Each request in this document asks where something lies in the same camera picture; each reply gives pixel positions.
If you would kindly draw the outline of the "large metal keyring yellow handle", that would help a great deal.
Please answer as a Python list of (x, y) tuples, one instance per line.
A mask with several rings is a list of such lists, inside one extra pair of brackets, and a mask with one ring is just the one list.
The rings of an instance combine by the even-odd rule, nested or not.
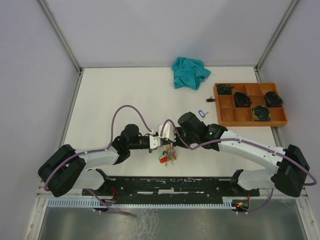
[(175, 147), (173, 145), (166, 145), (165, 150), (162, 152), (161, 156), (168, 156), (168, 161), (162, 164), (165, 164), (165, 166), (167, 166), (168, 163), (173, 165), (174, 162), (177, 160), (177, 153)]

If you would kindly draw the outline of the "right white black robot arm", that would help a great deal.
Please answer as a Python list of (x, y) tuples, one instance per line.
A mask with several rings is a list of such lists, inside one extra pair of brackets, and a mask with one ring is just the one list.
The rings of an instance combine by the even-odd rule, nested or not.
[(233, 174), (229, 189), (236, 196), (256, 189), (277, 189), (290, 197), (299, 197), (310, 167), (299, 147), (287, 148), (260, 144), (243, 138), (218, 124), (206, 125), (192, 112), (178, 119), (177, 145), (197, 147), (229, 153), (252, 161), (262, 169), (238, 169)]

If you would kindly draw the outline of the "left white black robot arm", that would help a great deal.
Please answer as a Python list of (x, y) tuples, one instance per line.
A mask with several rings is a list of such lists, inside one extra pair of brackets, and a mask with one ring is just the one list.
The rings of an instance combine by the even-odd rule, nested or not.
[(99, 166), (117, 165), (131, 156), (131, 150), (153, 150), (163, 145), (163, 137), (142, 135), (135, 124), (128, 124), (110, 146), (76, 150), (70, 144), (61, 146), (38, 170), (45, 190), (61, 197), (72, 189), (92, 189), (106, 195), (111, 189), (107, 175)]

